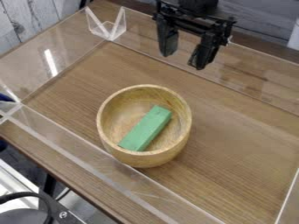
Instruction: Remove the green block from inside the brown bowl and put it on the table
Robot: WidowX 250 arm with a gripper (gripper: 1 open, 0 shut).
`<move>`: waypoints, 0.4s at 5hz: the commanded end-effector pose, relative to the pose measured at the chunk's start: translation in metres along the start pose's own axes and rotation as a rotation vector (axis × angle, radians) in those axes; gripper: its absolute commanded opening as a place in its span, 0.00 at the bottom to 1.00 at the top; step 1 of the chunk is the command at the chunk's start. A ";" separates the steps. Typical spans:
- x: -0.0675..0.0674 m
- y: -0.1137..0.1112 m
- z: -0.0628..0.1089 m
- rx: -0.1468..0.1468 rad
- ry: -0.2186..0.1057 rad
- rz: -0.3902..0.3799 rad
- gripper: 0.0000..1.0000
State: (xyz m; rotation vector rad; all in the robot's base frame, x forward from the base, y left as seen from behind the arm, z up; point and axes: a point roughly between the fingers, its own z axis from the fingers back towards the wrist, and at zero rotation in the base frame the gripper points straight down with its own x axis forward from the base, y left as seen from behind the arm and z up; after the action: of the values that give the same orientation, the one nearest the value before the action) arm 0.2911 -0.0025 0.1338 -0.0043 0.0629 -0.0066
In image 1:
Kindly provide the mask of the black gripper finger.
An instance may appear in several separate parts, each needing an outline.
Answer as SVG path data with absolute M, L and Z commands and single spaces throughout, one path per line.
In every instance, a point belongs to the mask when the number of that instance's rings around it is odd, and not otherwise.
M 177 50 L 178 31 L 172 23 L 162 18 L 156 20 L 156 26 L 160 53 L 168 57 Z
M 216 34 L 212 32 L 204 33 L 190 54 L 188 65 L 201 70 L 213 61 L 218 49 L 220 44 Z

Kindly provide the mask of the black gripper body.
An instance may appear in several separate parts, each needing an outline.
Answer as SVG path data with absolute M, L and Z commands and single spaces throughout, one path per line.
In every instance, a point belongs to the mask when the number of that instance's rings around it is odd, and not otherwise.
M 218 44 L 225 46 L 230 41 L 230 33 L 236 18 L 218 10 L 220 0 L 156 0 L 156 13 L 168 18 L 173 25 L 198 36 L 212 32 Z

